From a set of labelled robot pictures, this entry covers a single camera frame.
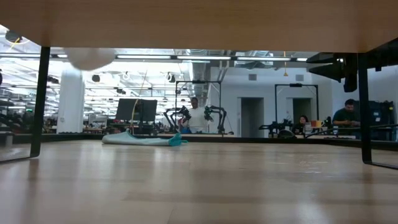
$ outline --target crumpled cloth on floor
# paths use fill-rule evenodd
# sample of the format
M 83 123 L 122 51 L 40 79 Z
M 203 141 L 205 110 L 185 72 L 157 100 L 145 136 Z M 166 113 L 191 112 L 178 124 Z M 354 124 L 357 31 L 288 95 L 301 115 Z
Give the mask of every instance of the crumpled cloth on floor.
M 137 146 L 180 146 L 182 143 L 187 141 L 181 140 L 181 134 L 177 133 L 170 139 L 161 138 L 135 138 L 127 130 L 119 134 L 109 134 L 102 138 L 102 142 L 105 144 L 127 144 Z

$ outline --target doorway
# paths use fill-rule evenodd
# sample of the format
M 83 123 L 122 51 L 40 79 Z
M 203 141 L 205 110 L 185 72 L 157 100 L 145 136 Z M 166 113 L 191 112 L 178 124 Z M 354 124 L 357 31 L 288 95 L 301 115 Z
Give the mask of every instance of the doorway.
M 263 138 L 264 131 L 259 126 L 264 124 L 264 99 L 241 98 L 241 137 Z
M 300 116 L 307 116 L 312 120 L 311 98 L 293 98 L 293 123 L 300 122 Z

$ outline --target wooden floor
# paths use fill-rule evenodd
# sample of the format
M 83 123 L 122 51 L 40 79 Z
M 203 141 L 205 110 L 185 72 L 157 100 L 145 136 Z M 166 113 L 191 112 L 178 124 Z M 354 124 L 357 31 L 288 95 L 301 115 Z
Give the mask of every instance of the wooden floor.
M 398 171 L 360 158 L 324 145 L 43 143 L 38 159 L 0 165 L 0 223 L 398 223 Z

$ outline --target man in white shirt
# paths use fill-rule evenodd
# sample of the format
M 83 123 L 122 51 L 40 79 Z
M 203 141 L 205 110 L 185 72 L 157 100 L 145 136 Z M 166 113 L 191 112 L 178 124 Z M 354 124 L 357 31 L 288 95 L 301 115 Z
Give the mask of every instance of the man in white shirt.
M 192 108 L 189 109 L 191 119 L 184 122 L 182 125 L 188 127 L 191 133 L 206 133 L 208 121 L 205 119 L 205 109 L 198 107 L 198 98 L 191 99 Z

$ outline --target white pillar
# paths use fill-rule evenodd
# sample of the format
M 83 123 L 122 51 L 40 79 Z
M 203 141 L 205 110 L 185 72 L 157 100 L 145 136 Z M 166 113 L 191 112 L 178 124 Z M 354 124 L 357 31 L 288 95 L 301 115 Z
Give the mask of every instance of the white pillar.
M 85 82 L 80 70 L 65 66 L 61 76 L 57 133 L 83 131 Z

